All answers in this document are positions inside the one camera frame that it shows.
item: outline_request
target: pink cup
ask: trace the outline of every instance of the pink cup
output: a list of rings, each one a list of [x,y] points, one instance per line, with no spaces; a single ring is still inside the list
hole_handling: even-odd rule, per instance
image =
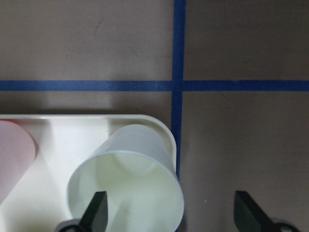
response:
[[[0,120],[0,204],[35,157],[31,136],[19,125]]]

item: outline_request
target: cup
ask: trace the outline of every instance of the cup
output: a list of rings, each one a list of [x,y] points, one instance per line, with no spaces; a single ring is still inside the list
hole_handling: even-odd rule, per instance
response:
[[[0,204],[32,164],[35,145],[19,125],[0,120]]]
[[[106,232],[174,232],[184,200],[166,144],[144,125],[116,131],[71,176],[67,202],[81,218],[96,191],[107,191]]]

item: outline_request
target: white plastic cup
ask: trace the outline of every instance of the white plastic cup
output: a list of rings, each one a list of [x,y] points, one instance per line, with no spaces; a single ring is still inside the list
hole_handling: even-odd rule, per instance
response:
[[[0,120],[0,204],[35,157],[31,136],[19,125]]]
[[[76,169],[67,189],[74,218],[81,218],[96,191],[107,191],[106,232],[174,232],[183,217],[172,160],[147,126],[119,129]]]

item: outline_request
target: white tray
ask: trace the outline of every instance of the white tray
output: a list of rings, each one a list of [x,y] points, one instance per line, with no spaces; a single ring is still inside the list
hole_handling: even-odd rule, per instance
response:
[[[71,219],[65,192],[73,171],[117,129],[143,124],[165,140],[176,166],[169,129],[145,115],[0,115],[25,128],[36,143],[34,163],[0,205],[0,232],[52,232]]]

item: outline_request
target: blue line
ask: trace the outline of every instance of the blue line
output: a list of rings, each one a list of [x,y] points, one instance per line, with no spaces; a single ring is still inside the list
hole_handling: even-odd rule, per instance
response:
[[[0,81],[0,91],[172,91],[172,82]]]
[[[309,91],[309,81],[184,81],[183,91]]]
[[[176,174],[180,174],[180,152],[182,134],[183,106],[183,56],[184,56],[185,0],[174,1],[173,33],[173,89],[171,109],[171,131],[176,140],[177,162]]]

